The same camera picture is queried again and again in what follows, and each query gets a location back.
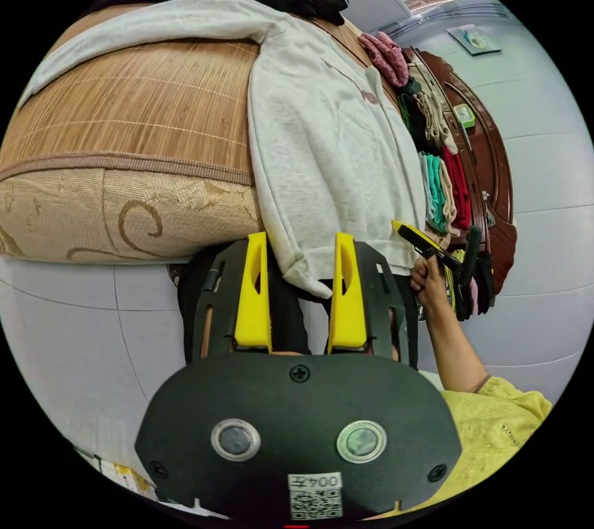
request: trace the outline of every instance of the pink fabric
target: pink fabric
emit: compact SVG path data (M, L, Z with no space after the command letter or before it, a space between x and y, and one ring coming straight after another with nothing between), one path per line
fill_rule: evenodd
M474 278L470 280L470 293L472 294L472 316L476 317L478 315L478 285Z
M374 67L395 88L404 88L408 83L407 60L402 54L402 49L390 36L379 32L377 38L371 34L359 36L361 46L367 51Z

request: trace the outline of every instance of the red clothing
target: red clothing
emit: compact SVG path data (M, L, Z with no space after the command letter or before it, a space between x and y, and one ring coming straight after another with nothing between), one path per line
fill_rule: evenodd
M452 155L445 145L441 147L440 157L445 162L445 168L452 181L452 194L457 212L452 226L458 230L466 231L472 224L472 207L462 161L458 154Z

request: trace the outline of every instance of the qr code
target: qr code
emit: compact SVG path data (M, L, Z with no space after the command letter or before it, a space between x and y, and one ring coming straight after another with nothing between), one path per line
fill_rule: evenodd
M342 516L340 490L291 490L293 520L319 520Z

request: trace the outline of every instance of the sticker label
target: sticker label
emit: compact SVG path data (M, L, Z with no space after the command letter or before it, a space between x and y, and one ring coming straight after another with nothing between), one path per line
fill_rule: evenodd
M340 472L289 475L291 518L320 520L342 516Z

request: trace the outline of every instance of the person's arm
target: person's arm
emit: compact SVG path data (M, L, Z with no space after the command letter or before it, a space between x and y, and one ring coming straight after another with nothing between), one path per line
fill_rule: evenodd
M441 384L446 391L473 393L489 379L447 299L446 280L437 259L417 259L410 284L425 310Z
M473 393L488 380L489 374L466 339L448 303L425 309L429 337L441 384L446 391Z

